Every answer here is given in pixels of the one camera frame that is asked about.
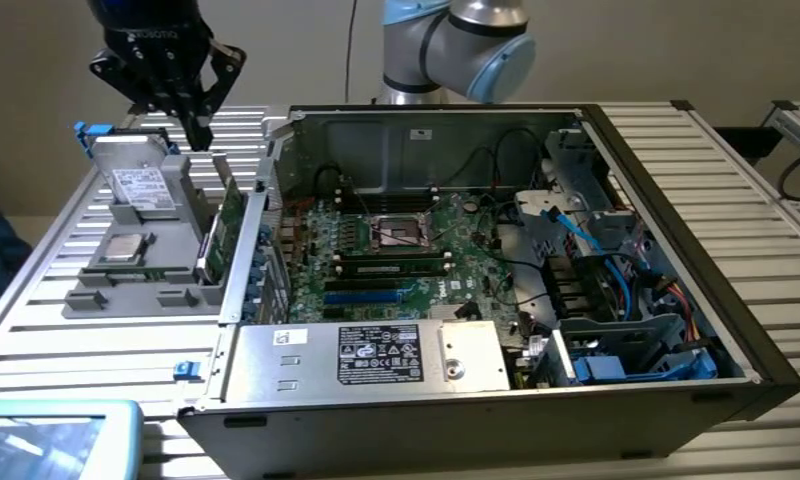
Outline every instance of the warning label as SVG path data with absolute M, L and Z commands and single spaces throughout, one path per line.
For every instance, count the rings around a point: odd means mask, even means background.
M 175 210 L 175 201 L 158 168 L 112 171 L 119 187 L 136 210 Z
M 418 325 L 342 327 L 338 380 L 344 385 L 423 382 Z

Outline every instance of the motherboard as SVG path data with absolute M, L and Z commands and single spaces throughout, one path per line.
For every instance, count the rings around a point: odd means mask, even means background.
M 502 344 L 521 344 L 510 269 L 485 251 L 497 245 L 474 241 L 491 208 L 471 193 L 295 204 L 282 228 L 291 323 L 485 318 Z

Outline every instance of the white wall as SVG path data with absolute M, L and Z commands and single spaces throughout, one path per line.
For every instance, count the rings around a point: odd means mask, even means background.
M 0 206 L 54 214 L 88 163 L 78 120 L 128 104 L 88 73 L 103 46 L 80 0 L 0 0 Z M 352 99 L 382 77 L 380 0 L 360 0 Z M 218 38 L 250 54 L 231 103 L 343 100 L 352 0 L 204 0 Z M 717 123 L 757 122 L 800 99 L 800 0 L 526 0 L 539 43 L 517 100 L 687 98 Z

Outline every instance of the robotic arm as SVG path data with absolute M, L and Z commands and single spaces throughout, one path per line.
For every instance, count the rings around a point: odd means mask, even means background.
M 196 151 L 214 140 L 211 117 L 247 55 L 214 38 L 198 0 L 88 0 L 107 47 L 92 73 L 139 112 L 178 117 Z M 527 77 L 535 43 L 522 0 L 386 0 L 386 68 L 380 103 L 445 103 L 442 86 L 482 103 L 502 102 Z M 202 68 L 211 58 L 218 82 Z

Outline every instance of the tablet screen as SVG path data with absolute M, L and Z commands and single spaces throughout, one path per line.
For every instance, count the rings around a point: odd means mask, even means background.
M 0 418 L 0 480 L 76 480 L 103 418 Z

